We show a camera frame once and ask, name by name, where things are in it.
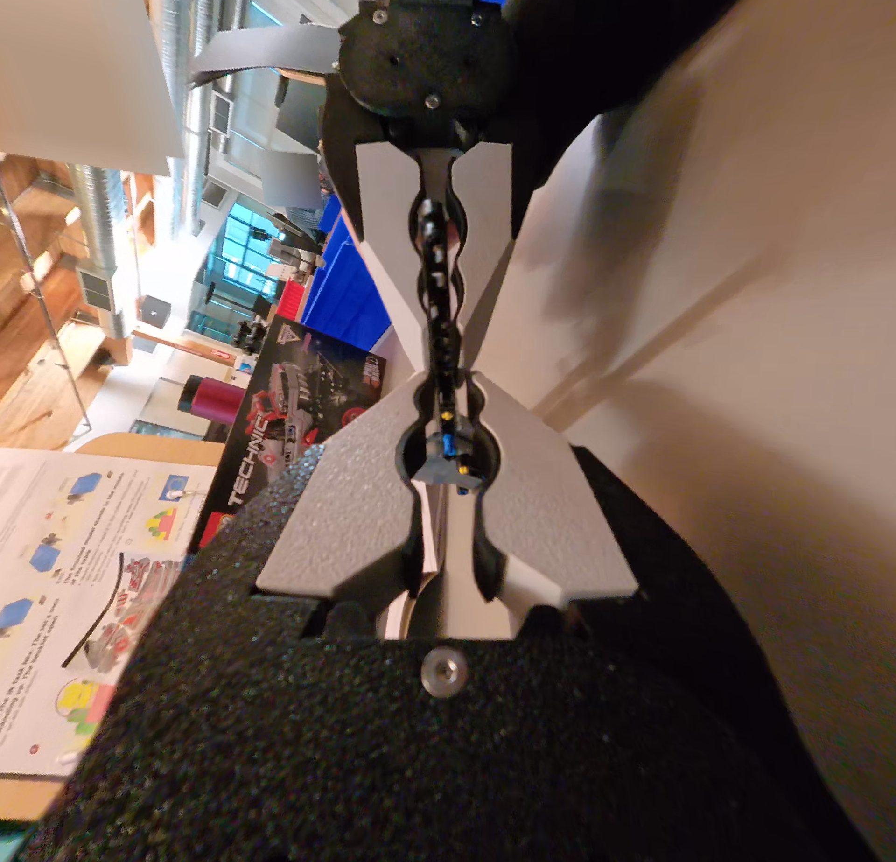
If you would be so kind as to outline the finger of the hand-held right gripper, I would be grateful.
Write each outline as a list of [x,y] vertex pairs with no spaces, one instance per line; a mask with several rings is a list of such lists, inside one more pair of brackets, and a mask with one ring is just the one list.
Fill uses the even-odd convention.
[[461,283],[455,323],[460,365],[472,371],[487,336],[515,245],[509,143],[480,142],[454,161],[451,189],[461,208],[454,271]]
[[420,300],[420,253],[411,216],[420,165],[388,142],[356,147],[363,232],[356,247],[415,372],[430,368],[428,319]]

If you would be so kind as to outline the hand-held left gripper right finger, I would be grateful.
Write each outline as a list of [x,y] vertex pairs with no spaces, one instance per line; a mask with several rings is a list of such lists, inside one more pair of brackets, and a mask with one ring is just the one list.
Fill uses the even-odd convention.
[[467,374],[473,573],[510,621],[532,609],[628,599],[639,585],[572,446],[480,372]]

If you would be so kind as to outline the maroon water bottle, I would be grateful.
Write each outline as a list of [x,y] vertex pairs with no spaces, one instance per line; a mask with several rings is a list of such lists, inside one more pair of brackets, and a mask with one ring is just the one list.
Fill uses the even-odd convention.
[[177,409],[196,418],[232,426],[245,397],[245,389],[211,377],[190,375],[183,385]]

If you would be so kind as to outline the black toy brick beam assembly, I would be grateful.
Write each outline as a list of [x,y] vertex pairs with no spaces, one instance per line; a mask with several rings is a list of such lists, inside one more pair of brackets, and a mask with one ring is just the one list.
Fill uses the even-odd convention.
[[449,254],[449,222],[442,203],[425,198],[417,212],[420,274],[418,292],[425,317],[427,376],[417,397],[423,457],[414,479],[452,487],[461,497],[482,487],[487,465],[477,448],[476,427],[466,413],[466,375],[456,324],[456,290]]

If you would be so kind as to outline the instruction sheet on board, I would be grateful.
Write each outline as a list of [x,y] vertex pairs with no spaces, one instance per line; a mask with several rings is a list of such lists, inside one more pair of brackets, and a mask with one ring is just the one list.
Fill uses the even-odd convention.
[[[185,463],[217,468],[225,445],[179,438],[111,433],[65,448],[66,452],[117,457],[155,463]],[[31,823],[38,821],[60,797],[67,778],[37,778],[3,774],[1,776],[2,821]]]

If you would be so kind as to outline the printed instruction sheet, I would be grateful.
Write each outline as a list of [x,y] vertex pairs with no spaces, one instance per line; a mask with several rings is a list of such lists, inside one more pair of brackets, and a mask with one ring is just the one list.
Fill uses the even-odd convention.
[[1,454],[1,772],[62,779],[179,577],[214,469]]

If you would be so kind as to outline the white instruction booklet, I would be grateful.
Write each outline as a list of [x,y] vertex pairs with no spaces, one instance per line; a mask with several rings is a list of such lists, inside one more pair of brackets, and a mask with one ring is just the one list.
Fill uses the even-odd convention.
[[447,507],[445,487],[428,486],[414,479],[411,482],[421,501],[423,537],[423,565],[418,596],[411,598],[408,591],[395,598],[377,619],[377,634],[386,640],[408,637],[415,608],[423,599],[428,584],[439,574],[444,561],[443,527]]

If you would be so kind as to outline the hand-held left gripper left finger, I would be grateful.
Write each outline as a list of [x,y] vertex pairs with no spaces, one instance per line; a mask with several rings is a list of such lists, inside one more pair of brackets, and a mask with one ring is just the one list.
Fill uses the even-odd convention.
[[421,501],[402,452],[416,425],[409,377],[327,439],[256,580],[284,597],[416,597],[423,565]]

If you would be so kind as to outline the silver ventilation duct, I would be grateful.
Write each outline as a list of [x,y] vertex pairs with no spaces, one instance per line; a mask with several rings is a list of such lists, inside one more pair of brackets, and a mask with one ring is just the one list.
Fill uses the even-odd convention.
[[183,156],[169,160],[170,176],[153,179],[157,245],[199,233],[199,212],[210,148],[210,87],[193,86],[192,68],[218,28],[220,0],[149,0],[162,70],[181,129]]
[[124,341],[137,322],[138,265],[121,173],[74,163],[68,168],[86,243],[75,269],[82,296],[106,337]]

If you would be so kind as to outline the blue bin with white label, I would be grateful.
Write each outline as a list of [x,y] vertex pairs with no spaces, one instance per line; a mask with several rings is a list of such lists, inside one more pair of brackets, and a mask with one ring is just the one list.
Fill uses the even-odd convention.
[[342,215],[336,218],[299,318],[302,326],[372,351],[391,320]]

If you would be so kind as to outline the dark toy brick set box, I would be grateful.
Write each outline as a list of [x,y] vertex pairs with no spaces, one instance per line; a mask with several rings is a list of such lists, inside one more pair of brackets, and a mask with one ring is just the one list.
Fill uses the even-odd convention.
[[381,398],[386,360],[275,315],[189,546],[207,545],[253,498]]

